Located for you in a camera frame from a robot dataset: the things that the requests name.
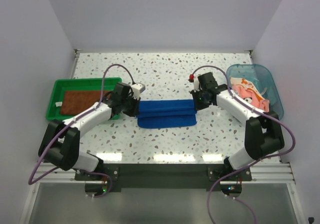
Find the pink panda towel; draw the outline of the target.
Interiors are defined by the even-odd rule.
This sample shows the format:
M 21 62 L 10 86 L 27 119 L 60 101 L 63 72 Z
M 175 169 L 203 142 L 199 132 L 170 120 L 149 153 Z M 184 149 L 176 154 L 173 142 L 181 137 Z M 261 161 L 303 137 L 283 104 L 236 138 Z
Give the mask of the pink panda towel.
M 239 95 L 240 98 L 251 104 L 252 106 L 263 110 L 264 112 L 269 112 L 269 100 L 260 96 L 258 92 L 252 88 L 245 88 L 241 85 L 233 85 L 232 90 Z

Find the blue towel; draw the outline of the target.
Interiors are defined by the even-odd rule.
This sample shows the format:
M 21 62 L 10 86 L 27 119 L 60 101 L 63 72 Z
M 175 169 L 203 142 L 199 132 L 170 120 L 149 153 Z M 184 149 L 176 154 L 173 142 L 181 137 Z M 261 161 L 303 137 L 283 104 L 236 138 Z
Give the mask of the blue towel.
M 145 129 L 189 127 L 196 125 L 196 113 L 191 99 L 141 101 L 137 124 Z

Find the brown towel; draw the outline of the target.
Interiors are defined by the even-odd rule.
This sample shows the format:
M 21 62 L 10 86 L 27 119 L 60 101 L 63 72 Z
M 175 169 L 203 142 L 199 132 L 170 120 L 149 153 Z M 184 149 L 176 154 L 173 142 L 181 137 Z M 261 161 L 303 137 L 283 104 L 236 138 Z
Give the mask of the brown towel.
M 101 92 L 98 90 L 65 91 L 60 108 L 60 115 L 75 116 L 98 102 Z

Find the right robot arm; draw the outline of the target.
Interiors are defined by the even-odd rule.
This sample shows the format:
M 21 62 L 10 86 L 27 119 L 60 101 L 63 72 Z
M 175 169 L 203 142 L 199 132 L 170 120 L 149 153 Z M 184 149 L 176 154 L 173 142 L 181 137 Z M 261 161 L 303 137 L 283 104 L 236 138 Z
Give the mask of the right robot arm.
M 190 74 L 189 81 L 194 85 L 190 93 L 197 111 L 218 106 L 245 127 L 244 147 L 224 159 L 220 177 L 234 180 L 242 168 L 283 149 L 283 132 L 275 112 L 257 110 L 241 100 L 228 84 L 219 85 L 211 72 L 198 76 Z

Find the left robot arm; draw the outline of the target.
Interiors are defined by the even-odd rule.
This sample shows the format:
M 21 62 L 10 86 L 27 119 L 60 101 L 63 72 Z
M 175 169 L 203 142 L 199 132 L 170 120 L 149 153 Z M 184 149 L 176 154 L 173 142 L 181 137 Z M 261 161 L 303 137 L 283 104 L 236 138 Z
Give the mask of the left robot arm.
M 73 118 L 53 120 L 46 129 L 38 156 L 64 171 L 86 171 L 92 180 L 102 178 L 104 162 L 99 157 L 80 151 L 81 138 L 94 127 L 123 113 L 129 117 L 138 115 L 144 84 L 117 83 L 111 92 L 100 97 L 91 107 Z

